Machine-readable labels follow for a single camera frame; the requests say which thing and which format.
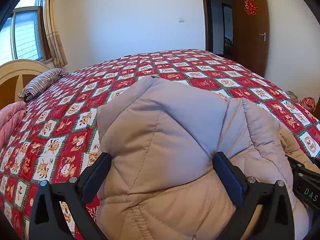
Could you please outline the beige puffer jacket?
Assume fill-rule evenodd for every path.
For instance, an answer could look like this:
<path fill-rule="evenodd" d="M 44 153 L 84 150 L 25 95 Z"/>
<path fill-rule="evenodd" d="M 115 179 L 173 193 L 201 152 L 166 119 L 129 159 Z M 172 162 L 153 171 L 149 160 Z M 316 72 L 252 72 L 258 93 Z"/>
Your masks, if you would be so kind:
<path fill-rule="evenodd" d="M 319 168 L 313 164 L 309 157 L 300 149 L 300 146 L 293 134 L 282 123 L 279 124 L 279 138 L 284 152 L 287 155 L 302 163 L 306 169 L 320 173 Z"/>

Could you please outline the lilac quilted puffer coat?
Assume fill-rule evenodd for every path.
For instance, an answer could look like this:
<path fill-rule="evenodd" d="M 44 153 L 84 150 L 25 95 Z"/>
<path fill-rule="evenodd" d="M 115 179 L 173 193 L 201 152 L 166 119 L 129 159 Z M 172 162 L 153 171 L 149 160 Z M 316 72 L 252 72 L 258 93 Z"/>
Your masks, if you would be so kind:
<path fill-rule="evenodd" d="M 100 148 L 112 155 L 97 211 L 108 239 L 216 239 L 235 211 L 213 170 L 216 152 L 259 182 L 282 180 L 295 239 L 308 233 L 311 212 L 293 194 L 281 122 L 255 103 L 147 76 L 97 117 Z"/>

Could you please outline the red patchwork bear bedspread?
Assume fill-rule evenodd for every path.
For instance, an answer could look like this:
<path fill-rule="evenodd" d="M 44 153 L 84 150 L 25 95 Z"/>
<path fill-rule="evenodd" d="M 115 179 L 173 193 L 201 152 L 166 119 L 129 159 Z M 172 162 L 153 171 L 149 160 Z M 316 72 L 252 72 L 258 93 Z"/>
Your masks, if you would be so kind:
<path fill-rule="evenodd" d="M 225 98 L 246 98 L 285 124 L 308 155 L 319 156 L 319 120 L 285 91 L 213 53 L 135 54 L 67 74 L 26 103 L 26 115 L 1 150 L 1 211 L 28 238 L 38 183 L 79 175 L 98 156 L 97 109 L 152 74 Z"/>

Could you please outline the red floral fabric bundle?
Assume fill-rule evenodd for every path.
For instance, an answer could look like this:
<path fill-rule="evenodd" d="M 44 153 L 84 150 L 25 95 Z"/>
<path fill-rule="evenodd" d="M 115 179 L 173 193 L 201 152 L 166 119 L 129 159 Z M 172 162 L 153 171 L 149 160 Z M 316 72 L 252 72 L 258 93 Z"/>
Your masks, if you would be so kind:
<path fill-rule="evenodd" d="M 305 97 L 302 100 L 300 100 L 299 104 L 308 110 L 310 113 L 313 113 L 316 109 L 316 102 L 313 97 Z"/>

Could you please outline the pink folded blanket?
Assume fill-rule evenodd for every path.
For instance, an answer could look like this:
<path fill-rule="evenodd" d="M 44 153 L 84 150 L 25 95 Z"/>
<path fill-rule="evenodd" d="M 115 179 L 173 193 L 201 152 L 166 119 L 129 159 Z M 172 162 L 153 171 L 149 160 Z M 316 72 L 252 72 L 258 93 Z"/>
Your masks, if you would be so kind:
<path fill-rule="evenodd" d="M 14 102 L 1 109 L 1 150 L 8 142 L 12 132 L 26 115 L 26 103 Z"/>

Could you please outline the striped pillow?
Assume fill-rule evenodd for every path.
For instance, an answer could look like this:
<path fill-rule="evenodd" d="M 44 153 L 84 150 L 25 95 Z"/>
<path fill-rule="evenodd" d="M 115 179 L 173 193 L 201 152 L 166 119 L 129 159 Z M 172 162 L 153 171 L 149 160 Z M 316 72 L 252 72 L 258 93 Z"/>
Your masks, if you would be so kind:
<path fill-rule="evenodd" d="M 54 68 L 50 69 L 35 78 L 33 78 L 18 94 L 18 97 L 23 99 L 25 102 L 39 96 L 53 83 L 67 75 L 64 69 Z"/>

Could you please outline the cream wooden headboard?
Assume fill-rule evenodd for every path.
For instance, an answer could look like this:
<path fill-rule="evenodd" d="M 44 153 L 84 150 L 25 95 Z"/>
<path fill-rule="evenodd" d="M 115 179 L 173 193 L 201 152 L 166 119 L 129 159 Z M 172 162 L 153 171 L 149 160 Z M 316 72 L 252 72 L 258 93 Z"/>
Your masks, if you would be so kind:
<path fill-rule="evenodd" d="M 35 60 L 14 60 L 1 65 L 1 109 L 23 101 L 18 95 L 23 88 L 38 75 L 50 70 L 50 67 Z"/>

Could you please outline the beige checked curtain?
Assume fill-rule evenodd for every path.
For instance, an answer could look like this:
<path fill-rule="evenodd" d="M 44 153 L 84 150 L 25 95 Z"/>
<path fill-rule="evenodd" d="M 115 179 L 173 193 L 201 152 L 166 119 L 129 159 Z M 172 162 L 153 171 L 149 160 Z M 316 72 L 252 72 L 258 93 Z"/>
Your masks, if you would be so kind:
<path fill-rule="evenodd" d="M 46 33 L 46 39 L 53 62 L 57 68 L 61 68 L 66 66 L 68 62 L 61 42 L 60 34 L 55 25 L 53 5 L 54 0 L 43 0 L 44 31 Z"/>

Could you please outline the brown wooden door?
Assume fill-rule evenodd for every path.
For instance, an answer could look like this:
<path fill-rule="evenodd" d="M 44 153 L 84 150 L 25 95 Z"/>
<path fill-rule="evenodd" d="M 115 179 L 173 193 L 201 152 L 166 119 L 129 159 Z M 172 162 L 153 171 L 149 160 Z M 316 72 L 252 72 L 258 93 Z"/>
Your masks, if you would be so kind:
<path fill-rule="evenodd" d="M 269 14 L 267 0 L 254 0 L 256 15 L 245 11 L 246 0 L 231 0 L 233 17 L 233 60 L 252 72 L 265 76 L 269 49 Z M 259 34 L 266 33 L 266 42 Z"/>

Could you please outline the red paper door decoration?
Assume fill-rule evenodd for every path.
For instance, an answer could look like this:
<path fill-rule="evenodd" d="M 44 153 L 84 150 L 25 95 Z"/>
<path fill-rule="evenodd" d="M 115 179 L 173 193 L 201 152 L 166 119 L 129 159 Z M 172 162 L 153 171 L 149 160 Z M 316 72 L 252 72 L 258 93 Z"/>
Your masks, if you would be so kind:
<path fill-rule="evenodd" d="M 255 6 L 254 0 L 246 0 L 245 1 L 245 11 L 248 15 L 256 15 L 258 11 L 258 7 Z"/>

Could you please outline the window with grey frame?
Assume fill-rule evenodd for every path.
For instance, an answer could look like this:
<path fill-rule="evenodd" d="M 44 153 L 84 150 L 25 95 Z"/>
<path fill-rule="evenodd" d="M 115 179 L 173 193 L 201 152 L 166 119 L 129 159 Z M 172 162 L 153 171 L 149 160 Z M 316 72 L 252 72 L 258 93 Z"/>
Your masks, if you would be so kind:
<path fill-rule="evenodd" d="M 51 59 L 43 23 L 43 0 L 20 0 L 1 29 L 1 64 Z"/>

